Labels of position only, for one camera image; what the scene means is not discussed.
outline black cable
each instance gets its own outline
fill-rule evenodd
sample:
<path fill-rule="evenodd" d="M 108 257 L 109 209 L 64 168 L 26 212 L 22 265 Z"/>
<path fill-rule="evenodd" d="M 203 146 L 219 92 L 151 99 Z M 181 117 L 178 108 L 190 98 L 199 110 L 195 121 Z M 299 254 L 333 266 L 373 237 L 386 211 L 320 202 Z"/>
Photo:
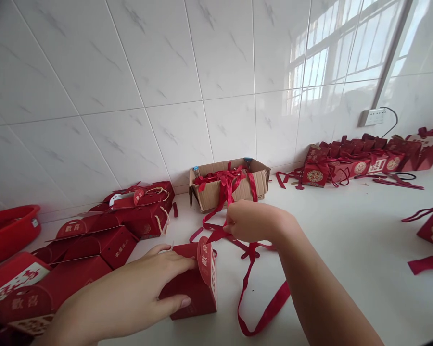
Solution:
<path fill-rule="evenodd" d="M 406 175 L 409 175 L 411 177 L 411 178 L 401 178 L 401 177 L 399 177 L 399 179 L 401 179 L 401 180 L 414 180 L 414 179 L 417 178 L 415 175 L 413 175 L 411 173 L 393 173 L 393 174 L 397 175 L 397 176 L 400 176 L 402 174 L 406 174 Z"/>
<path fill-rule="evenodd" d="M 391 129 L 389 129 L 388 130 L 388 132 L 390 132 L 391 130 L 393 130 L 394 128 L 395 128 L 395 126 L 396 125 L 398 125 L 398 115 L 396 114 L 396 112 L 394 111 L 394 110 L 392 110 L 390 107 L 380 107 L 380 108 L 386 108 L 386 109 L 388 109 L 388 110 L 391 110 L 392 112 L 393 112 L 393 114 L 395 115 L 395 117 L 396 117 L 396 124 L 394 124 L 393 125 L 393 127 L 391 128 Z"/>

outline electrical outlet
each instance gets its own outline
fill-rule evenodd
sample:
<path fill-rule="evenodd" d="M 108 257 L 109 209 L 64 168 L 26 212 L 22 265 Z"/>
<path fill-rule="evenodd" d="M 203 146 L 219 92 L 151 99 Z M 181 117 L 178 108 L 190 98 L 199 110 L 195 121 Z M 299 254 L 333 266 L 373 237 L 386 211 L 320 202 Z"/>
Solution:
<path fill-rule="evenodd" d="M 386 108 L 365 110 L 361 114 L 360 126 L 371 126 L 376 124 L 382 124 L 385 115 L 386 115 Z"/>

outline rope handle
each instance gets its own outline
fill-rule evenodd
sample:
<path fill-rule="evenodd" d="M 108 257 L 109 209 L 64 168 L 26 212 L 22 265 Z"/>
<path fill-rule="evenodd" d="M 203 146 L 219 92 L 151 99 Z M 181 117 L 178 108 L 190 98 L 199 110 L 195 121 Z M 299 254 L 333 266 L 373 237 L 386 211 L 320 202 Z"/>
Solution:
<path fill-rule="evenodd" d="M 154 216 L 155 216 L 155 218 L 157 219 L 157 224 L 159 225 L 160 234 L 162 234 L 162 235 L 166 235 L 166 234 L 167 234 L 168 226 L 170 225 L 170 216 L 168 216 L 167 211 L 166 211 L 163 207 L 160 207 L 160 209 L 162 209 L 162 211 L 165 213 L 165 215 L 167 215 L 167 221 L 166 221 L 166 224 L 167 224 L 167 225 L 165 226 L 164 229 L 162 229 L 162 227 L 160 226 L 160 220 L 159 220 L 159 217 L 158 217 L 157 215 L 154 215 Z"/>
<path fill-rule="evenodd" d="M 420 209 L 418 212 L 416 212 L 414 215 L 409 216 L 408 218 L 402 219 L 402 222 L 411 222 L 411 221 L 415 221 L 418 219 L 421 219 L 422 217 L 431 214 L 433 212 L 433 207 L 429 208 L 429 209 Z"/>
<path fill-rule="evenodd" d="M 159 190 L 159 192 L 157 192 L 157 194 L 160 194 L 163 191 L 167 193 L 167 198 L 164 199 L 163 202 L 165 202 L 170 197 L 170 193 L 167 190 L 165 190 L 164 188 L 161 188 L 160 186 L 159 187 L 155 187 L 155 188 L 153 188 L 151 190 L 148 190 L 148 191 L 146 191 L 146 193 L 154 191 L 154 190 Z"/>

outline white table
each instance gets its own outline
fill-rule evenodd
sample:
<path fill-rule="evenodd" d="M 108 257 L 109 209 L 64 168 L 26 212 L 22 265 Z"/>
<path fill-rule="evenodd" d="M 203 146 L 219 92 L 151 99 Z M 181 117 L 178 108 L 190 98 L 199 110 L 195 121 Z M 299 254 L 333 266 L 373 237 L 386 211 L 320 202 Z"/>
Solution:
<path fill-rule="evenodd" d="M 284 190 L 272 176 L 269 192 L 261 201 L 297 217 L 313 246 L 388 346 L 418 346 L 433 339 L 433 271 L 414 276 L 407 265 L 433 255 L 433 245 L 416 237 L 426 218 L 401 222 L 433 206 L 433 168 L 415 174 L 413 183 L 424 186 L 424 191 L 377 184 L 369 178 L 352 180 L 349 186 L 337 189 L 306 186 L 303 191 L 289 182 Z M 200 227 L 203 215 L 196 210 L 196 202 L 190 208 L 187 194 L 176 196 L 175 201 L 179 217 L 172 217 L 167 236 L 139 242 L 130 261 L 163 242 L 186 243 Z M 224 217 L 225 211 L 211 221 L 222 224 Z M 43 246 L 66 221 L 44 224 L 41 235 L 26 250 Z M 217 313 L 175 322 L 166 319 L 141 333 L 100 345 L 308 345 L 291 300 L 259 335 L 243 336 L 236 309 L 249 260 L 242 260 L 243 251 L 224 239 L 214 247 L 218 251 Z M 241 306 L 251 330 L 285 280 L 277 254 L 259 252 Z"/>

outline red candy box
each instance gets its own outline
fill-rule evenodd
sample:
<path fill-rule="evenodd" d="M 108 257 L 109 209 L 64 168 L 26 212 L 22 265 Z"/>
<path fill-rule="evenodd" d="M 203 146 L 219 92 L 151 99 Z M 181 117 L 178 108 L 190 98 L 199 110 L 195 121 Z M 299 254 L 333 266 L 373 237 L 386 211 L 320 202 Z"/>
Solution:
<path fill-rule="evenodd" d="M 184 294 L 191 298 L 191 304 L 170 316 L 172 320 L 206 315 L 217 311 L 217 266 L 212 245 L 206 244 L 207 237 L 198 243 L 178 245 L 173 251 L 184 257 L 195 257 L 198 268 L 188 270 L 167 283 L 159 299 Z"/>

